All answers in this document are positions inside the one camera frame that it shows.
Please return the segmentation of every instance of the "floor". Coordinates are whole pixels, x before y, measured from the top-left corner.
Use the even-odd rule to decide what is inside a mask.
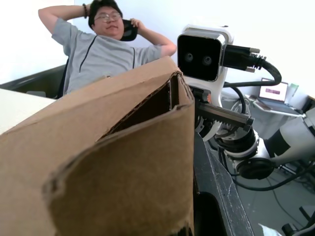
[[[282,170],[274,170],[268,177],[272,185],[290,177]],[[237,177],[237,180],[245,185],[253,187],[268,187],[266,179],[250,180]],[[293,223],[298,229],[307,224],[307,220],[299,210],[300,206],[315,206],[315,191],[313,188],[297,181],[292,181],[278,189],[275,189],[276,196],[282,207],[297,221],[288,216],[278,205],[273,191],[256,192],[237,187],[243,207],[251,223],[255,236],[274,236],[275,234],[264,234],[260,225],[278,231],[284,235],[281,227],[287,223]]]

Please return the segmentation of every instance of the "laptop screen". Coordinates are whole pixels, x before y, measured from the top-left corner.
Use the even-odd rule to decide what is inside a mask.
[[[283,82],[275,86],[261,86],[259,97],[284,102],[287,86],[288,84],[283,83]]]

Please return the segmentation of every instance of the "corrugated cardboard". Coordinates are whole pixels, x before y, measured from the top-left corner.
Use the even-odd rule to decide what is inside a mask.
[[[193,229],[193,121],[171,58],[64,96],[0,136],[0,235]]]

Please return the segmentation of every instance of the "white wall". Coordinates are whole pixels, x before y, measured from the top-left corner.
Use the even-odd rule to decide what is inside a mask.
[[[81,5],[83,0],[75,0]],[[291,103],[301,107],[305,94],[314,94],[313,39],[315,14],[312,0],[117,0],[124,18],[137,18],[148,28],[177,41],[183,27],[191,23],[229,25],[234,44],[261,50],[283,76],[283,81],[300,85]],[[74,20],[79,29],[90,31],[85,19]],[[149,45],[140,36],[133,46]],[[255,74],[229,69],[228,82],[257,81],[271,76],[264,70]],[[242,88],[256,93],[257,88]]]
[[[51,38],[37,11],[74,0],[1,2],[0,84],[65,64],[63,48]]]

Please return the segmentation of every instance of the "eyeglasses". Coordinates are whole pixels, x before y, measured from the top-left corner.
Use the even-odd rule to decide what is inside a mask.
[[[113,21],[116,21],[118,19],[121,18],[121,15],[118,12],[114,12],[110,15],[103,13],[101,14],[99,17],[97,17],[96,19],[94,19],[95,21],[98,19],[101,19],[103,22],[109,22],[110,19],[113,19]]]

